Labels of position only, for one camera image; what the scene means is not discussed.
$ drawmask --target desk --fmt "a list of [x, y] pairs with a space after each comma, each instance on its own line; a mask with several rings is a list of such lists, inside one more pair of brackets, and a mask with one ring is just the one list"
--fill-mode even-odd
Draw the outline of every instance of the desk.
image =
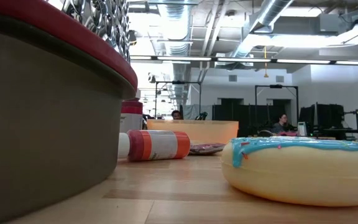
[[358, 223], [358, 207], [308, 207], [253, 197], [225, 181], [219, 156], [191, 156], [121, 161], [102, 184], [12, 223], [350, 224]]

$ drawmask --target round bin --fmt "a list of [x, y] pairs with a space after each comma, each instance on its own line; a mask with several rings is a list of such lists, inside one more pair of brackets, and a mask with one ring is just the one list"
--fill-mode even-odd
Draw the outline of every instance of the round bin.
[[43, 0], [0, 0], [0, 222], [114, 170], [131, 66]]

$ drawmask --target orange container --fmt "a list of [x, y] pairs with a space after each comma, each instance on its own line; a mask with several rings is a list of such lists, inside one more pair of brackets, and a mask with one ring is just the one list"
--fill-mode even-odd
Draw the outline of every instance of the orange container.
[[192, 143], [226, 144], [237, 137], [238, 121], [148, 120], [149, 130], [183, 131]]

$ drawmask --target computer monitor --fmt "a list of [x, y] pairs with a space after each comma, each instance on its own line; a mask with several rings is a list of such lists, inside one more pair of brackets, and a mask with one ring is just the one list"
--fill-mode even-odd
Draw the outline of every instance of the computer monitor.
[[298, 122], [298, 136], [307, 136], [308, 131], [305, 122]]

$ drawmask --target woman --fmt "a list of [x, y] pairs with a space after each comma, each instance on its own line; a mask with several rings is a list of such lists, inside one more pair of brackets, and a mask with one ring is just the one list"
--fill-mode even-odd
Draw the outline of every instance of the woman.
[[285, 127], [287, 126], [287, 121], [288, 121], [287, 115], [282, 114], [278, 118], [278, 122], [273, 125], [272, 133], [278, 134], [278, 133], [285, 132]]

